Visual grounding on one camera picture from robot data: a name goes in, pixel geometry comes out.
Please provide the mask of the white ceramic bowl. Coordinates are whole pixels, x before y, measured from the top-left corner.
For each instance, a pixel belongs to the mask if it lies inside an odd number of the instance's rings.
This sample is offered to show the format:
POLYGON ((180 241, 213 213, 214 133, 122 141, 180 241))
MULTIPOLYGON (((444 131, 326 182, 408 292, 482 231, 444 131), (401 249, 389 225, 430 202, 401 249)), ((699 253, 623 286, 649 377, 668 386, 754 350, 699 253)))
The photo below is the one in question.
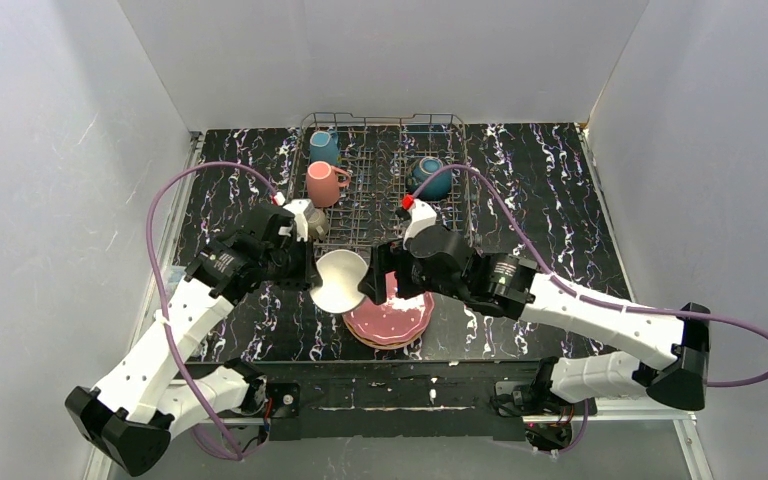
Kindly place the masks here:
POLYGON ((366 296, 358 285, 367 273, 367 262, 357 253, 339 249, 316 262, 321 285, 310 290, 314 304, 331 314, 345 314, 360 306, 366 296))

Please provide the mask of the pink polka dot plate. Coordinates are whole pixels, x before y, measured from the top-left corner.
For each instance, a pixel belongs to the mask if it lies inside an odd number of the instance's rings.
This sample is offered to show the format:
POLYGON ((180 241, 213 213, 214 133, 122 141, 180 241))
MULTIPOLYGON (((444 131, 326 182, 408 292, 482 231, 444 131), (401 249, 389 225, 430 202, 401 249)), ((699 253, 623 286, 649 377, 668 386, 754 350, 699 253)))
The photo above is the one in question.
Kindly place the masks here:
POLYGON ((432 317, 434 300, 430 293, 410 299, 398 298, 393 272, 387 275, 387 299, 381 305, 366 299, 342 316, 363 338, 376 343, 401 342, 426 330, 432 317))

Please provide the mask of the beige ceramic mug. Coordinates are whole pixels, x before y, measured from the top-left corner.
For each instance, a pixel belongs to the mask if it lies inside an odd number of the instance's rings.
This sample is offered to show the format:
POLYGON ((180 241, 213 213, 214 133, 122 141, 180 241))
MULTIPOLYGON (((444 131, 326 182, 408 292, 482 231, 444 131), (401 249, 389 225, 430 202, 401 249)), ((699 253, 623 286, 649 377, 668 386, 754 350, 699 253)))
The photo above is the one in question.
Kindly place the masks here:
POLYGON ((330 230, 330 222, 325 212, 314 208, 307 216, 308 237, 312 241, 324 242, 330 230))

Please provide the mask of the brown beige bowl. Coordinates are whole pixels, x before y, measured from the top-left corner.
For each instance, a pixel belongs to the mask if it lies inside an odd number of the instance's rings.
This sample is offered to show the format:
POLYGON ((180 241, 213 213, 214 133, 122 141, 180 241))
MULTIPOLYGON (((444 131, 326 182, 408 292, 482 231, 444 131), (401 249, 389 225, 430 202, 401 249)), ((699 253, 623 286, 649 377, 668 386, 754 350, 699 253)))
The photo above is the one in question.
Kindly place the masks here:
MULTIPOLYGON (((422 157, 408 167, 405 179, 406 191, 414 194, 416 189, 433 174, 441 170, 446 163, 432 156, 422 157)), ((453 174, 450 170, 435 176, 420 192, 418 198, 426 202, 444 200, 451 191, 453 174)))

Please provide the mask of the metal wire dish rack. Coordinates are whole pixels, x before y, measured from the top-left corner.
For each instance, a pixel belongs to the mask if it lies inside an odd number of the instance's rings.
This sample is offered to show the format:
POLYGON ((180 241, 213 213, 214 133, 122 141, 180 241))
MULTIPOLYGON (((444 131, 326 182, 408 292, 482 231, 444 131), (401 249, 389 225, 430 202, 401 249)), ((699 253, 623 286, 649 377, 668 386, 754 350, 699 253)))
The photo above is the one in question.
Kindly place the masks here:
POLYGON ((310 138, 319 130, 335 134, 338 165, 351 175, 339 201, 325 211, 329 231, 316 244, 320 254, 349 249, 367 257, 371 247, 402 236, 406 224, 395 211, 408 192, 408 179, 418 162, 425 157, 453 166, 468 162, 467 128, 452 113, 361 116, 313 112, 301 120, 296 136, 287 188, 292 199, 307 194, 310 138))

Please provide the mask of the pink ceramic mug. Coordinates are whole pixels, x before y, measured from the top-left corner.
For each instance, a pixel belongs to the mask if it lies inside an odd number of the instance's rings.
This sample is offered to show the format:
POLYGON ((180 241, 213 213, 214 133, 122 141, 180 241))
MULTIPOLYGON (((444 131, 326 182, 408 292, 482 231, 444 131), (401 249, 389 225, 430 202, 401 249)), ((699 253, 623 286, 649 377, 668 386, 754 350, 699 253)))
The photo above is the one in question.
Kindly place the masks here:
POLYGON ((341 197, 341 191, 351 181, 349 172, 325 161, 311 163, 306 170, 308 198, 316 208, 334 206, 341 197))

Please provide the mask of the blue ceramic mug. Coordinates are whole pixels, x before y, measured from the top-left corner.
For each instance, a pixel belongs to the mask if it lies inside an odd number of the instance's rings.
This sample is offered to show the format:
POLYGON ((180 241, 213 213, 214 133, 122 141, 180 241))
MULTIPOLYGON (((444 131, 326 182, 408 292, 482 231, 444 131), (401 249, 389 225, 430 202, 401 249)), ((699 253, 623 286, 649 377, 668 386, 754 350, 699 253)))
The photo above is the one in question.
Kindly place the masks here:
POLYGON ((333 130, 314 131, 309 139, 310 162, 325 162, 337 166, 339 158, 340 147, 337 132, 333 130))

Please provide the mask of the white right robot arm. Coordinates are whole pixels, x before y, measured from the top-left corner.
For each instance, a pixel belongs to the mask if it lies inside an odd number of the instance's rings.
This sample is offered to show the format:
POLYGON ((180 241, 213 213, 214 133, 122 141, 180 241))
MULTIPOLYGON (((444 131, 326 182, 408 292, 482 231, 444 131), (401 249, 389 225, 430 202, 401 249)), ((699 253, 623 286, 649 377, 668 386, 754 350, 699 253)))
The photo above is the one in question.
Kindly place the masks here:
POLYGON ((442 226, 373 248, 359 291, 383 303, 389 274, 400 298, 438 293, 476 313, 549 325, 613 347, 610 354, 543 360, 530 386, 535 400, 576 404, 646 396, 678 410, 705 407, 709 329, 687 311, 648 314, 640 305, 541 273, 532 260, 482 253, 442 226))

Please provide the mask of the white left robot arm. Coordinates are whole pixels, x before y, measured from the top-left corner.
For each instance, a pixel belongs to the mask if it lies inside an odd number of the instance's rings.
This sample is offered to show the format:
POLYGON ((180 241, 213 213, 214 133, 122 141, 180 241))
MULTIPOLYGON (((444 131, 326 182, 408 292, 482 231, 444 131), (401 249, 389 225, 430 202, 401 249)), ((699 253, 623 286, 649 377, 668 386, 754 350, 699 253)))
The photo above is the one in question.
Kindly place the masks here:
POLYGON ((268 415, 266 377, 241 360, 172 386, 207 334, 264 283, 288 290, 319 284, 309 200, 253 209, 246 224, 211 240, 128 354, 65 407, 81 435, 131 476, 150 470, 171 441, 223 411, 268 415))

